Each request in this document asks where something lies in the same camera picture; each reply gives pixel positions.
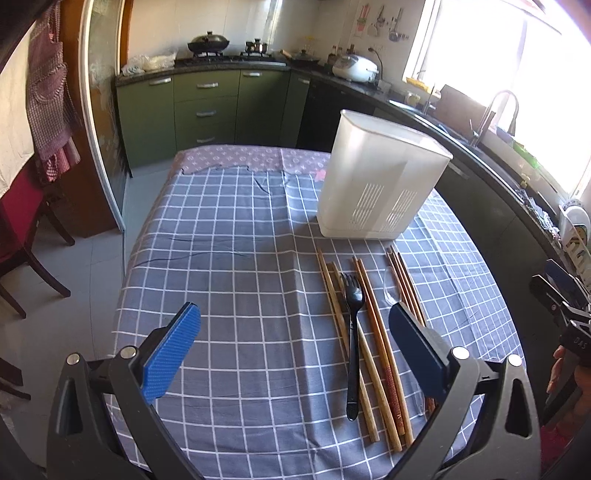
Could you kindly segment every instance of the rice cooker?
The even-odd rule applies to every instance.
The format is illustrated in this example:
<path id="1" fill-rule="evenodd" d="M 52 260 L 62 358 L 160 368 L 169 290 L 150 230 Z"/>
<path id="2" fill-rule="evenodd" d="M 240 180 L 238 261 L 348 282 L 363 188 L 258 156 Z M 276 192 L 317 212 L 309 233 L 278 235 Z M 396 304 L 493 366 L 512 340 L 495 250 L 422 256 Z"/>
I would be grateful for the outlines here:
<path id="1" fill-rule="evenodd" d="M 378 66 L 374 62 L 359 55 L 343 55 L 333 65 L 333 73 L 337 77 L 352 82 L 373 82 L 378 72 Z"/>

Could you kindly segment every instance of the white towel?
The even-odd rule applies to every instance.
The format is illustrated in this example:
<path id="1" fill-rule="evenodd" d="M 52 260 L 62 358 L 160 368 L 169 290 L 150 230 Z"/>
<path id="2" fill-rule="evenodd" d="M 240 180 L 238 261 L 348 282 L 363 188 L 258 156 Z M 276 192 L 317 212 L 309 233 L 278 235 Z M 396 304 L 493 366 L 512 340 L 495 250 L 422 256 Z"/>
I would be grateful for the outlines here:
<path id="1" fill-rule="evenodd" d="M 0 197 L 33 155 L 33 137 L 25 108 L 31 30 L 0 73 Z"/>

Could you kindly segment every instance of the blue gripper pad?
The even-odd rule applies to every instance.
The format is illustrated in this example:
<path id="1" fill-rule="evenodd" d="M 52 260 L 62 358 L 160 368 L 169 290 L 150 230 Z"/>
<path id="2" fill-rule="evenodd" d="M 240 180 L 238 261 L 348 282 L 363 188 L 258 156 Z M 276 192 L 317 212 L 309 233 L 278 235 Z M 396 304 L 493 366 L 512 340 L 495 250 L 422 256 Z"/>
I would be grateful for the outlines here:
<path id="1" fill-rule="evenodd" d="M 162 341 L 144 364 L 142 393 L 151 404 L 162 397 L 201 329 L 201 312 L 193 303 L 183 306 L 168 324 Z"/>

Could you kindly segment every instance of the white wall tile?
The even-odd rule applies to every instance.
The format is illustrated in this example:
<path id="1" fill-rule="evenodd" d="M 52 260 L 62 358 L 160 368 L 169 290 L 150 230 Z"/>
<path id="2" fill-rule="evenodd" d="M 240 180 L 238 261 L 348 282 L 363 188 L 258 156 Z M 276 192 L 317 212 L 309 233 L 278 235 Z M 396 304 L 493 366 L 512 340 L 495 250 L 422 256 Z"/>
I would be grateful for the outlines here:
<path id="1" fill-rule="evenodd" d="M 230 41 L 228 53 L 244 48 L 246 40 L 265 38 L 271 0 L 135 0 L 129 27 L 129 58 L 177 49 L 190 55 L 187 43 L 208 30 Z M 272 48 L 297 51 L 311 35 L 319 0 L 282 0 L 275 17 Z"/>
<path id="2" fill-rule="evenodd" d="M 377 57 L 368 52 L 368 47 L 381 47 L 379 55 L 384 62 L 384 80 L 392 83 L 398 90 L 406 90 L 407 84 L 402 81 L 402 75 L 417 33 L 424 0 L 324 0 L 320 3 L 319 16 L 314 29 L 314 36 L 317 38 L 317 55 L 325 60 L 332 45 L 340 40 L 339 45 L 343 50 L 350 44 L 354 44 L 355 51 L 359 55 L 369 58 L 379 66 Z M 383 15 L 388 22 L 398 15 L 401 7 L 404 8 L 398 31 L 408 35 L 409 39 L 396 43 L 389 41 L 389 25 L 381 29 L 380 36 L 377 38 L 367 35 L 367 27 L 361 37 L 355 37 L 353 28 L 362 5 L 366 3 L 371 6 L 367 26 L 375 22 L 382 5 L 385 5 Z"/>

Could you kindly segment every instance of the gas stove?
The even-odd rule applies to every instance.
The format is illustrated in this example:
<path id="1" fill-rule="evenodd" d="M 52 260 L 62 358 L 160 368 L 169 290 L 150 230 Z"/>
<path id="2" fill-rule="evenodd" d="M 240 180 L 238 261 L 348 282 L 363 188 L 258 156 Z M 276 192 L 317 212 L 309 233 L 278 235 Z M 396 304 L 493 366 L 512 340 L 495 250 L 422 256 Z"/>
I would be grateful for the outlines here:
<path id="1" fill-rule="evenodd" d="M 268 54 L 260 53 L 246 53 L 242 52 L 240 55 L 224 55 L 223 53 L 207 53 L 201 55 L 195 55 L 189 59 L 177 59 L 174 61 L 175 67 L 189 67 L 191 65 L 203 65 L 203 64 L 232 64 L 232 63 L 244 63 L 254 65 L 275 65 L 284 67 L 287 64 L 283 61 L 274 59 Z"/>

